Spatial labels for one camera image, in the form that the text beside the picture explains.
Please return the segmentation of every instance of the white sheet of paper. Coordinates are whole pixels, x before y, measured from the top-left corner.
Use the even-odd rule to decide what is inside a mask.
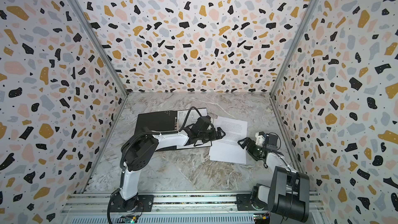
[[[238,141],[247,137],[247,121],[218,117],[214,120],[214,127],[221,127],[225,137],[212,142],[210,160],[246,164],[246,150]]]
[[[207,116],[207,108],[199,108],[198,109],[200,114],[202,116]],[[181,111],[177,111],[177,128],[179,129],[182,124],[184,123],[185,117],[187,116],[189,110],[181,110]],[[185,126],[188,126],[190,124],[194,124],[196,123],[197,119],[199,118],[199,114],[196,112],[195,109],[192,109],[191,112],[189,113],[189,117],[187,119],[187,122],[185,123]],[[177,146],[177,150],[180,149],[188,149],[188,148],[194,148],[193,147],[194,144],[190,144],[188,146]],[[199,147],[207,147],[207,146],[211,146],[211,142],[207,142],[205,144],[201,144],[201,145],[197,145],[195,146],[195,148],[199,148]]]

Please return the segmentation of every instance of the black cable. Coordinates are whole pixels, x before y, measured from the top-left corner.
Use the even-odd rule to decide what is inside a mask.
[[[271,134],[275,134],[276,136],[278,136],[278,139],[279,139],[279,147],[278,147],[278,149],[277,150],[279,150],[280,148],[281,148],[281,146],[282,146],[282,140],[281,140],[281,138],[279,137],[279,135],[278,134],[276,134],[275,132],[270,132]]]
[[[117,189],[111,194],[111,196],[109,197],[108,208],[107,208],[107,211],[106,211],[106,217],[107,217],[107,219],[108,219],[108,223],[109,223],[109,224],[112,224],[111,213],[110,213],[110,211],[111,211],[111,204],[112,204],[112,201],[113,201],[113,197],[115,197],[115,195],[116,195],[119,191],[120,191],[120,188],[117,188]]]
[[[142,202],[139,202],[139,203],[141,203],[141,205],[142,205],[142,211],[141,211],[140,215],[137,217],[137,220],[138,220],[138,218],[141,217],[142,213],[144,212],[144,204]]]
[[[199,114],[199,116],[202,117],[202,115],[200,114],[199,110],[198,110],[196,107],[191,107],[191,108],[188,110],[187,116],[185,116],[184,123],[182,124],[182,126],[181,126],[180,129],[178,130],[179,132],[182,131],[182,129],[184,128],[185,124],[187,123],[187,120],[188,120],[188,117],[189,117],[189,113],[191,112],[192,109],[195,109],[195,110],[197,111],[197,113]]]
[[[289,169],[289,171],[290,171],[290,177],[291,177],[291,180],[292,180],[292,190],[291,190],[291,201],[290,201],[290,209],[289,209],[289,212],[292,210],[292,205],[293,205],[293,186],[294,186],[294,184],[295,184],[295,182],[293,182],[293,172],[292,172],[292,170],[290,169],[290,167],[287,165],[287,163],[282,159],[282,161],[284,162],[284,164],[286,165],[286,167]]]

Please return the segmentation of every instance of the patterned wall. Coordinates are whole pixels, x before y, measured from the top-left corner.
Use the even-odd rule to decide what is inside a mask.
[[[78,0],[128,91],[267,91],[310,0]]]
[[[0,17],[0,222],[57,223],[120,89],[66,0],[2,0]]]
[[[275,100],[331,223],[398,223],[397,0],[320,0]]]

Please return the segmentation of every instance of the marble tabletop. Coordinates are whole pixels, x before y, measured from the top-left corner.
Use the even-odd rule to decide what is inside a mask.
[[[184,110],[191,106],[207,108],[212,118],[218,116],[248,122],[247,135],[275,132],[282,138],[268,93],[131,93],[107,144],[86,192],[113,191],[120,183],[121,146],[134,134],[140,113]],[[139,191],[250,191],[256,183],[270,186],[271,169],[254,161],[247,164],[211,161],[210,147],[155,152],[142,170]],[[285,142],[280,151],[291,164]]]

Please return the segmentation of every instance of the mounting plate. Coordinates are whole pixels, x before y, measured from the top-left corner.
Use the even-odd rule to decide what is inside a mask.
[[[236,206],[238,211],[258,211],[250,201],[251,194],[236,194]]]
[[[133,213],[141,213],[141,212],[151,212],[153,206],[153,195],[138,195],[137,202],[138,207],[123,207],[123,199],[120,194],[115,196],[113,200],[114,204],[111,205],[110,212],[133,212]]]

